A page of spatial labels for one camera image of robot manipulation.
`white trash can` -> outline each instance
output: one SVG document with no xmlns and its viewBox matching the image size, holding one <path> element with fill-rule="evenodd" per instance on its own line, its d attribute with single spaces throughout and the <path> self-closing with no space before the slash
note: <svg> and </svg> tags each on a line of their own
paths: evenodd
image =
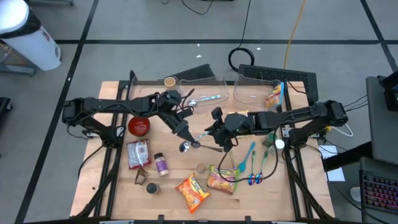
<svg viewBox="0 0 398 224">
<path fill-rule="evenodd" d="M 61 49 L 24 0 L 0 0 L 0 39 L 43 71 L 61 64 Z"/>
</svg>

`wooden tabletop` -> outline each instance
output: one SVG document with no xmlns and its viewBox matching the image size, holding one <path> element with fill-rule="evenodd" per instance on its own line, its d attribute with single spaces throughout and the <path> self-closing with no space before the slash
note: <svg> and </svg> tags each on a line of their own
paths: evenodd
<svg viewBox="0 0 398 224">
<path fill-rule="evenodd" d="M 292 82 L 293 85 L 301 91 L 304 91 L 302 82 Z M 118 82 L 103 82 L 99 98 L 115 99 L 117 93 Z M 220 90 L 217 87 L 197 86 L 195 94 L 211 95 Z M 264 86 L 244 86 L 241 92 L 250 92 L 256 90 L 264 91 Z M 211 118 L 210 111 L 221 106 L 223 113 L 227 114 L 232 111 L 262 111 L 263 108 L 258 106 L 249 106 L 238 103 L 234 100 L 234 86 L 227 86 L 229 98 L 217 105 L 204 106 L 197 108 L 194 115 L 186 118 L 189 122 L 189 130 L 193 137 L 197 137 L 203 133 L 203 130 L 214 122 Z M 154 92 L 163 92 L 163 86 L 135 86 L 132 97 L 146 96 Z M 293 109 L 308 106 L 307 97 L 304 94 L 297 93 L 289 88 L 289 95 Z M 112 114 L 96 114 L 95 118 L 105 125 L 111 124 Z M 301 127 L 305 123 L 298 123 L 296 127 Z M 206 186 L 206 180 L 209 172 L 199 174 L 196 172 L 197 165 L 204 163 L 206 166 L 220 163 L 223 153 L 212 151 L 201 147 L 199 149 L 190 149 L 188 152 L 181 153 L 178 150 L 182 139 L 173 135 L 166 124 L 158 117 L 150 118 L 150 133 L 143 138 L 138 138 L 126 132 L 124 143 L 137 141 L 138 139 L 149 139 L 150 153 L 162 152 L 170 174 L 167 177 L 159 177 L 156 165 L 145 166 L 148 171 L 147 182 L 143 185 L 135 185 L 134 179 L 137 170 L 129 170 L 127 164 L 126 145 L 123 147 L 121 164 L 119 168 L 118 183 L 114 196 L 114 206 L 112 212 L 113 219 L 129 219 L 129 220 L 156 220 L 158 215 L 165 215 L 166 220 L 244 220 L 246 215 L 250 215 L 252 220 L 295 220 L 292 197 L 290 194 L 288 173 L 284 161 L 279 156 L 280 162 L 275 174 L 269 179 L 264 180 L 261 184 L 250 186 L 247 182 L 238 184 L 234 194 L 226 194 Z M 256 162 L 255 173 L 261 169 L 261 160 L 266 147 L 261 145 L 264 136 L 245 136 L 239 138 L 239 146 L 233 148 L 233 156 L 235 164 L 239 164 L 247 153 L 250 144 L 256 141 Z M 200 141 L 203 145 L 216 146 L 214 140 L 210 136 L 205 136 Z M 316 140 L 310 139 L 307 144 L 318 147 Z M 88 141 L 85 157 L 90 155 L 95 149 L 101 145 L 99 138 Z M 307 178 L 309 191 L 316 198 L 318 203 L 325 211 L 334 216 L 331 204 L 328 185 L 325 173 L 323 171 L 322 161 L 318 151 L 309 147 L 301 149 L 303 166 Z M 76 188 L 75 198 L 73 200 L 71 215 L 79 213 L 87 204 L 90 198 L 98 188 L 101 170 L 104 161 L 105 150 L 100 151 L 92 159 L 90 159 L 81 170 L 80 179 Z M 245 172 L 241 177 L 247 177 L 250 170 L 251 161 L 248 161 Z M 267 158 L 264 175 L 269 174 L 275 166 L 275 156 L 270 154 Z M 231 159 L 226 158 L 223 167 L 232 167 Z M 182 195 L 174 188 L 188 178 L 192 173 L 196 173 L 199 183 L 207 189 L 211 194 L 205 199 L 194 214 L 188 210 Z M 158 195 L 150 195 L 146 192 L 146 185 L 154 182 L 160 185 L 161 192 Z M 303 206 L 303 198 L 299 188 L 297 188 L 301 214 L 305 216 Z M 103 206 L 101 214 L 105 214 L 106 202 L 108 201 L 108 190 L 104 193 Z"/>
</svg>

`keyboard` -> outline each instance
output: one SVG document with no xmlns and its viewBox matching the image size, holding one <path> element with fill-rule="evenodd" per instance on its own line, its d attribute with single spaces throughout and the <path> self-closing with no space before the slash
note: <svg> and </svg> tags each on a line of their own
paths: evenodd
<svg viewBox="0 0 398 224">
<path fill-rule="evenodd" d="M 398 214 L 398 180 L 362 173 L 364 206 Z"/>
</svg>

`chip bag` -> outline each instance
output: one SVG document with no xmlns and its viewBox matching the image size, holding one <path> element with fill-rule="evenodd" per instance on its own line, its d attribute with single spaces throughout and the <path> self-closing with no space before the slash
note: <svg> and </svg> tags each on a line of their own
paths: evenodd
<svg viewBox="0 0 398 224">
<path fill-rule="evenodd" d="M 266 107 L 273 108 L 280 106 L 284 98 L 284 83 L 277 85 L 266 96 Z"/>
<path fill-rule="evenodd" d="M 217 166 L 210 165 L 209 169 L 210 169 L 210 175 L 209 178 L 207 179 L 208 187 L 222 190 L 231 194 L 235 191 L 236 183 L 231 183 L 222 179 L 218 174 Z M 235 180 L 236 177 L 238 176 L 238 171 L 234 169 L 221 168 L 220 173 L 227 180 Z"/>
<path fill-rule="evenodd" d="M 198 182 L 193 173 L 188 179 L 175 187 L 187 201 L 189 211 L 194 213 L 198 206 L 210 195 Z"/>
</svg>

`orange package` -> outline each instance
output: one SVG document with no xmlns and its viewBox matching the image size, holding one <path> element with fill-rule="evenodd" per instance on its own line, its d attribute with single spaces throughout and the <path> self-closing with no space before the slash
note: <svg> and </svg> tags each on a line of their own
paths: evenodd
<svg viewBox="0 0 398 224">
<path fill-rule="evenodd" d="M 210 195 L 210 193 L 197 182 L 195 173 L 184 180 L 180 185 L 176 186 L 175 189 L 184 196 L 191 213 L 194 213 L 205 198 Z"/>
</svg>

